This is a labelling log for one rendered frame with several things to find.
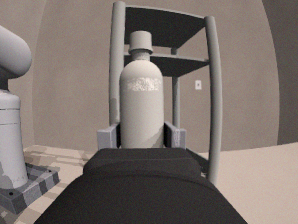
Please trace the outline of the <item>grey bottle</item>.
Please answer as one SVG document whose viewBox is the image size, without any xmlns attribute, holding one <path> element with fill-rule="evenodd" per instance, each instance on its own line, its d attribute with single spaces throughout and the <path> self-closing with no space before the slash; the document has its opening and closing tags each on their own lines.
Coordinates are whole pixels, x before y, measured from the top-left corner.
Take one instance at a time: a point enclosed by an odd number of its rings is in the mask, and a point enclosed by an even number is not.
<svg viewBox="0 0 298 224">
<path fill-rule="evenodd" d="M 164 148 L 163 77 L 150 62 L 151 34 L 130 34 L 132 62 L 119 77 L 121 148 Z"/>
</svg>

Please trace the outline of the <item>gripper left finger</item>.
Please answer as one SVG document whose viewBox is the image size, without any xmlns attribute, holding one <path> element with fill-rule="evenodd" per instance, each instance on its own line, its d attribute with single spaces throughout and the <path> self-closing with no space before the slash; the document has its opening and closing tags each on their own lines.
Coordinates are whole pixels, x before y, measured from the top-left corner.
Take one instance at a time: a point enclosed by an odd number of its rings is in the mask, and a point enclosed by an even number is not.
<svg viewBox="0 0 298 224">
<path fill-rule="evenodd" d="M 98 151 L 103 148 L 119 148 L 121 145 L 120 123 L 116 122 L 105 130 L 97 131 Z"/>
</svg>

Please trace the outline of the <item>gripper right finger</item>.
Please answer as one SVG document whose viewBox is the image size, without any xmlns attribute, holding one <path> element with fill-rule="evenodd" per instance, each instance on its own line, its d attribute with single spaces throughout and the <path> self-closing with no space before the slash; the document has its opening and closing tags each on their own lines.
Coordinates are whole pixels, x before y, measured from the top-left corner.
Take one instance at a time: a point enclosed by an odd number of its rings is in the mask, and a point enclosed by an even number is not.
<svg viewBox="0 0 298 224">
<path fill-rule="evenodd" d="M 186 130 L 178 129 L 168 121 L 164 121 L 165 148 L 179 147 L 186 150 Z"/>
</svg>

